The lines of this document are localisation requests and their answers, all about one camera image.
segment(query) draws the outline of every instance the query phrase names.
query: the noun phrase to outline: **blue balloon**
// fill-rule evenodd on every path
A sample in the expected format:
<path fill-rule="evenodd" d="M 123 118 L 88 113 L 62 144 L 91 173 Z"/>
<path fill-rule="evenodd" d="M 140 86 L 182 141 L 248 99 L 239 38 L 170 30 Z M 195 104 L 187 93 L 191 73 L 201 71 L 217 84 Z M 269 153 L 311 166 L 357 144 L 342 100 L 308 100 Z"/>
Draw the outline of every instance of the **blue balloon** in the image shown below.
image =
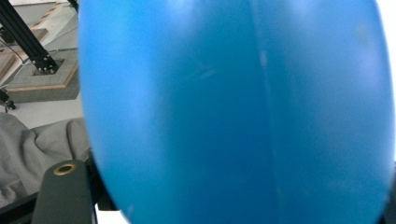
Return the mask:
<path fill-rule="evenodd" d="M 81 2 L 92 150 L 133 223 L 375 223 L 394 149 L 375 1 Z"/>

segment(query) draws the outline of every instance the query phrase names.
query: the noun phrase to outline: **black caster wheel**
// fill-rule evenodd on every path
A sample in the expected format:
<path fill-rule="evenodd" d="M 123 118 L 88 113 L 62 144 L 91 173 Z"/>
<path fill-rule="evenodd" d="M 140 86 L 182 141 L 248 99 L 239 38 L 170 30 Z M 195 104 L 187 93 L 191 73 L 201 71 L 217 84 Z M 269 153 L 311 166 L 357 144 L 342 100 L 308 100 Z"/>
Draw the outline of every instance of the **black caster wheel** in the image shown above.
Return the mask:
<path fill-rule="evenodd" d="M 13 101 L 6 101 L 6 108 L 9 109 L 9 110 L 14 110 L 17 107 L 14 105 Z"/>

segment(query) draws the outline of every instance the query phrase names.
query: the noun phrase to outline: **glossy blue surface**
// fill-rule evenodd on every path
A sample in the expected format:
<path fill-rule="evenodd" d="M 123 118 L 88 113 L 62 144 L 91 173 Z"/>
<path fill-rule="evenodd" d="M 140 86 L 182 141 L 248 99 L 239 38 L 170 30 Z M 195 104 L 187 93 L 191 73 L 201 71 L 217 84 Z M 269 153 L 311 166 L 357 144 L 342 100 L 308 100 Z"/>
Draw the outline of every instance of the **glossy blue surface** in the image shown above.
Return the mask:
<path fill-rule="evenodd" d="M 393 102 L 371 1 L 92 1 L 94 157 L 133 223 L 375 223 Z"/>

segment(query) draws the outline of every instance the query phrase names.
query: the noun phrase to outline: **brass ring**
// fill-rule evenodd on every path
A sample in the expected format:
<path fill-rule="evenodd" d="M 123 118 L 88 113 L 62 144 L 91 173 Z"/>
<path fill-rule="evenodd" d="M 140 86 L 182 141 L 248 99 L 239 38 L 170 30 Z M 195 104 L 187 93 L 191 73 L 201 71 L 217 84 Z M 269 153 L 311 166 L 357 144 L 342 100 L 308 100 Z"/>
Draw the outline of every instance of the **brass ring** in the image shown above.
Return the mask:
<path fill-rule="evenodd" d="M 73 163 L 64 164 L 58 168 L 56 168 L 53 173 L 55 175 L 68 175 L 76 170 L 76 165 Z"/>

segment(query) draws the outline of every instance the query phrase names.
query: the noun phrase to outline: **gray fabric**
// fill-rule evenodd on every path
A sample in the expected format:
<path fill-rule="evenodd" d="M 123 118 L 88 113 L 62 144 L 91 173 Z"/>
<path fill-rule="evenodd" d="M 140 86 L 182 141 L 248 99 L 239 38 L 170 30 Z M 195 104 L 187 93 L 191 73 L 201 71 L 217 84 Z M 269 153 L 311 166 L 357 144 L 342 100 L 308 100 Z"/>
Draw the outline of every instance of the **gray fabric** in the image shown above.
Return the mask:
<path fill-rule="evenodd" d="M 61 161 L 85 161 L 89 150 L 83 119 L 29 130 L 0 113 L 0 207 L 38 192 L 47 169 Z"/>

